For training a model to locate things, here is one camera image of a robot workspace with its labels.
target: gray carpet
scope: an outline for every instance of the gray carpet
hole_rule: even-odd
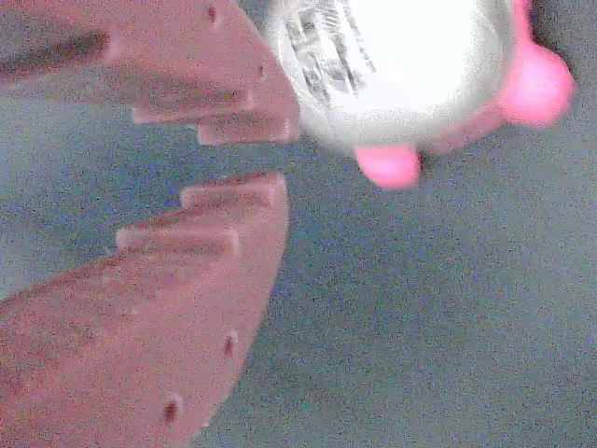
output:
[[[0,292],[101,256],[183,185],[280,170],[285,263],[194,446],[597,446],[597,9],[539,3],[539,38],[578,80],[570,115],[431,161],[406,192],[309,138],[201,148],[124,110],[3,102]]]

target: stepped plastic part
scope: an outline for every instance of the stepped plastic part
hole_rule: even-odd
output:
[[[425,149],[445,153],[479,140],[505,123],[545,128],[568,110],[575,81],[562,58],[533,41],[531,5],[531,0],[512,0],[516,44],[500,93],[470,119],[438,135]],[[364,174],[388,189],[403,189],[416,182],[420,170],[412,163],[416,152],[413,143],[355,149]]]
[[[131,105],[137,123],[197,125],[205,145],[300,135],[289,81],[229,0],[4,0],[0,94]]]
[[[117,254],[0,301],[0,446],[187,446],[227,397],[283,256],[280,175],[185,189]]]

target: pink knob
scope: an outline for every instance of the pink knob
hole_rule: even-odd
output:
[[[419,180],[421,160],[414,145],[357,147],[356,160],[363,174],[384,189],[408,189]]]
[[[567,111],[574,89],[562,58],[529,41],[521,43],[498,103],[510,123],[545,128]]]

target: label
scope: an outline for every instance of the label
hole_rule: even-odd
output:
[[[375,73],[348,2],[303,2],[286,22],[307,88],[328,107],[341,96],[357,96]]]

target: hole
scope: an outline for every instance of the hole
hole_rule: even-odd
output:
[[[0,61],[0,77],[41,76],[50,70],[74,63],[85,64],[101,59],[108,50],[109,36],[88,33],[53,46],[24,52]]]
[[[164,407],[164,420],[167,424],[171,424],[176,420],[183,411],[183,399],[180,396],[174,396],[168,401]]]
[[[217,11],[215,10],[215,7],[210,6],[207,8],[207,18],[212,24],[217,22]]]
[[[232,107],[246,102],[246,93],[216,89],[213,86],[189,86],[178,93],[155,92],[147,105],[152,114],[185,114],[198,109]]]
[[[250,184],[252,182],[267,181],[268,175],[264,173],[254,173],[247,175],[223,175],[213,182],[203,184],[205,187],[236,187],[240,185]]]
[[[143,245],[141,247],[141,252],[143,252],[144,254],[153,254],[155,252],[158,252],[158,248],[155,245]]]
[[[224,342],[224,355],[231,357],[234,354],[234,350],[236,350],[236,344],[238,341],[239,336],[236,331],[233,331]]]
[[[257,69],[257,74],[259,75],[259,81],[261,82],[268,79],[268,74],[265,71],[265,67],[263,65],[259,66],[259,68]]]

